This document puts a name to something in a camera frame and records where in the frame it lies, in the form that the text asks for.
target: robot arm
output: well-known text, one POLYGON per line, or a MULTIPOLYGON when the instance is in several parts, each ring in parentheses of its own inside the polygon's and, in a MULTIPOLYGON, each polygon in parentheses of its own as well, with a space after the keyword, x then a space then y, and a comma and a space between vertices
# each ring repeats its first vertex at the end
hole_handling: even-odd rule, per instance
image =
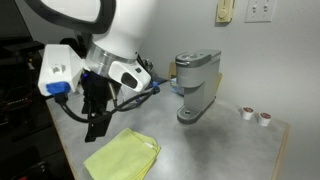
POLYGON ((136 59, 151 27, 157 0, 25 1, 49 22, 92 34, 85 61, 90 71, 136 92, 142 91, 150 82, 149 74, 136 59))

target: microfiber towel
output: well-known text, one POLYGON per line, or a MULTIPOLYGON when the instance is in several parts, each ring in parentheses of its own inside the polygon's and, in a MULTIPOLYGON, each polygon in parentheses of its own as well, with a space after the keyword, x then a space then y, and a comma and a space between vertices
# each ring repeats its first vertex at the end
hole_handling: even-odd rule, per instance
POLYGON ((139 180, 145 177, 159 151, 154 138, 127 128, 84 165, 95 180, 139 180))

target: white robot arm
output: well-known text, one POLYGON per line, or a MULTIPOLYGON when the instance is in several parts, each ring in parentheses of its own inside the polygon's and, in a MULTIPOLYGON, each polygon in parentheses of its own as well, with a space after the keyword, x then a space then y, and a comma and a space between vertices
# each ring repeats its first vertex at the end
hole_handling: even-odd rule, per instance
MULTIPOLYGON (((92 43, 85 60, 87 69, 124 84, 136 92, 144 90, 149 84, 149 74, 136 59, 140 45, 151 27, 157 0, 25 1, 37 14, 54 24, 92 34, 92 43)), ((55 51, 63 51, 63 47, 60 48, 62 50, 57 46, 49 46, 46 51, 54 54, 55 51)), ((43 95, 50 95, 46 85, 52 83, 50 81, 63 81, 67 77, 55 73, 53 66, 56 69, 61 68, 61 71, 72 67, 68 67, 68 64, 60 65, 59 61, 66 60, 46 54, 48 52, 45 52, 45 58, 51 62, 47 63, 47 67, 42 67, 39 88, 43 95)), ((69 51, 65 56, 69 56, 69 59, 72 59, 72 56, 74 59, 74 55, 75 53, 69 51)), ((79 73, 73 73, 70 78, 75 82, 78 77, 79 73)))

